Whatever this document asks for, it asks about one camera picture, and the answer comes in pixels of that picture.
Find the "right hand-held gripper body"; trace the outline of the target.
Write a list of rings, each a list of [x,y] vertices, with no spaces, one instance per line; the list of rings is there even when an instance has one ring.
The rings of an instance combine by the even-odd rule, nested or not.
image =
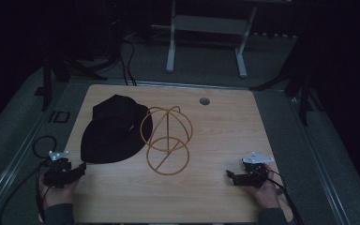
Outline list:
[[[241,158],[245,173],[237,174],[236,179],[243,182],[243,187],[260,188],[267,180],[264,164],[274,161],[273,157],[252,152],[249,156]]]

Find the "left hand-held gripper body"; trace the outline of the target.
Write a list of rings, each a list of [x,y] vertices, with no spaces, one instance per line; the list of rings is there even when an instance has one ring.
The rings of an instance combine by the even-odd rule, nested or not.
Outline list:
[[[45,166],[49,168],[44,173],[44,184],[49,187],[63,188],[76,180],[75,172],[71,170],[68,161],[69,151],[62,153],[49,152]]]

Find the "black bucket hat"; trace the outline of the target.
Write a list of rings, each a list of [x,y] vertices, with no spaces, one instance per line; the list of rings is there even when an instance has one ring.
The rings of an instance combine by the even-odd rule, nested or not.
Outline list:
[[[92,121],[81,141],[81,160],[115,163],[133,157],[150,139],[149,109],[131,97],[114,95],[93,107]]]

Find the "gold wire hat stand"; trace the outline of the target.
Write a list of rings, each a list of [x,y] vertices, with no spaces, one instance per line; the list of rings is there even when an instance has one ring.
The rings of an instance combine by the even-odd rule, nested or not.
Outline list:
[[[147,165],[154,173],[176,175],[188,166],[193,125],[179,106],[149,108],[140,123],[140,135]]]

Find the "person's left hand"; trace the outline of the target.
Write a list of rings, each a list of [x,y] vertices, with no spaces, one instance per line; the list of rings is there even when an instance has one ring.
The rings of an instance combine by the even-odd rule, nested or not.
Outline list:
[[[76,180],[63,188],[55,188],[44,184],[44,175],[39,177],[39,195],[44,210],[58,204],[73,204],[75,189],[79,181]]]

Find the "person's right hand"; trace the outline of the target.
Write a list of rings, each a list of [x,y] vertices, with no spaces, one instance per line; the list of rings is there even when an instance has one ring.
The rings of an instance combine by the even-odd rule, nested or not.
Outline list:
[[[254,197],[258,205],[263,209],[279,208],[276,185],[272,182],[274,173],[269,165],[264,164],[267,170],[267,180],[261,187],[248,187],[248,193]]]

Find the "black tripod stand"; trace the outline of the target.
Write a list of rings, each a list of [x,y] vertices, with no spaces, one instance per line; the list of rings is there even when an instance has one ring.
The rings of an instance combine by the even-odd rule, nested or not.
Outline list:
[[[308,98],[311,76],[314,70],[315,68],[311,64],[308,52],[303,46],[296,43],[280,69],[279,74],[268,82],[250,87],[250,90],[262,91],[288,80],[289,82],[284,89],[284,94],[288,98],[295,98],[297,94],[300,94],[298,116],[302,124],[307,127],[307,113],[310,109]]]
[[[74,68],[82,75],[92,78],[94,80],[106,81],[107,78],[97,74],[99,69],[107,68],[112,66],[114,61],[109,59],[103,63],[86,67],[77,60],[64,54],[63,52],[57,51],[55,48],[43,50],[43,85],[39,87],[37,93],[43,96],[43,103],[41,110],[44,112],[50,106],[53,99],[53,85],[52,85],[52,74],[59,82],[67,83],[70,79],[69,68]]]

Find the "white metal desk frame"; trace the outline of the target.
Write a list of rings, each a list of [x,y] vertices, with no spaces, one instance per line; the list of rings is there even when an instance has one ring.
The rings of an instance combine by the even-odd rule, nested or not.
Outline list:
[[[246,78],[247,68],[244,60],[244,50],[248,41],[250,30],[257,12],[253,7],[246,20],[214,18],[204,16],[193,16],[178,14],[176,12],[176,0],[172,0],[171,5],[171,24],[170,24],[170,45],[167,56],[166,71],[174,71],[175,62],[175,32],[192,31],[212,34],[238,35],[242,37],[241,43],[234,49],[235,60],[238,67],[239,76]]]

